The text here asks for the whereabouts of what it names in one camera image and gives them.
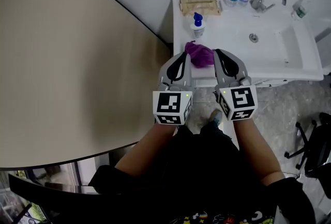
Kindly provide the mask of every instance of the forearm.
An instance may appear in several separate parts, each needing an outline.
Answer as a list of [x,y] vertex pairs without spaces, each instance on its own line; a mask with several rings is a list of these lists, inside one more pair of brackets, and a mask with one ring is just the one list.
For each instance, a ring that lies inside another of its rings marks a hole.
[[240,151],[264,185],[284,178],[279,162],[252,119],[234,121]]
[[132,176],[142,175],[160,150],[169,143],[175,129],[171,125],[155,124],[115,167]]

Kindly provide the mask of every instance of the blue bottle cap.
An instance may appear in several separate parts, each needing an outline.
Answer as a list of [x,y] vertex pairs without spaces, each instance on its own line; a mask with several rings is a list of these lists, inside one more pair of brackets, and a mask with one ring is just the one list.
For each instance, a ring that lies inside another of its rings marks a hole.
[[193,18],[194,18],[194,25],[201,26],[201,24],[202,24],[201,21],[203,19],[202,15],[195,12]]

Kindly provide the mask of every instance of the purple cloth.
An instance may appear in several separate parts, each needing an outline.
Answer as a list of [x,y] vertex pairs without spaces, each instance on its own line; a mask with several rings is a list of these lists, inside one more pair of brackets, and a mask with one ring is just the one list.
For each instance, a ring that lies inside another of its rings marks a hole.
[[185,45],[185,51],[190,54],[191,62],[197,68],[203,68],[214,64],[214,51],[202,44],[194,44],[193,42],[187,42]]

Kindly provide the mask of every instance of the beige table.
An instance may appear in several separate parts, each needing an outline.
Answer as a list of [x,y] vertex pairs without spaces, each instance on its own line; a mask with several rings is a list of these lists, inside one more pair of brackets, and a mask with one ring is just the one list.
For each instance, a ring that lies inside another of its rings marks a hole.
[[137,142],[167,47],[115,0],[0,1],[0,168]]

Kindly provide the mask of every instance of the printed shirt graphic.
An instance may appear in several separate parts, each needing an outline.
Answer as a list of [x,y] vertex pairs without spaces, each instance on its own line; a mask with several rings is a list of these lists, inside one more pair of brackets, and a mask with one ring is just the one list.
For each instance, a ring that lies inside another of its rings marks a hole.
[[210,214],[207,211],[187,214],[175,218],[169,224],[274,224],[276,208],[264,211],[255,211],[248,216],[235,216],[227,213]]

